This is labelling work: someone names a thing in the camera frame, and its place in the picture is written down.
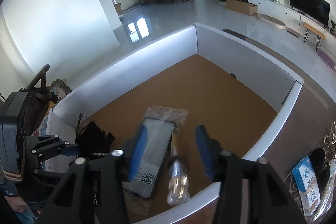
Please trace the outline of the person's left hand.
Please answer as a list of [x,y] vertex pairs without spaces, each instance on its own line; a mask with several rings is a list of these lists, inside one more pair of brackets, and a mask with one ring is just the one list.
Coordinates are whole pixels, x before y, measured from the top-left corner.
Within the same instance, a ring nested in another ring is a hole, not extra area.
[[1,223],[23,223],[19,218],[27,205],[20,197],[8,197],[1,190]]

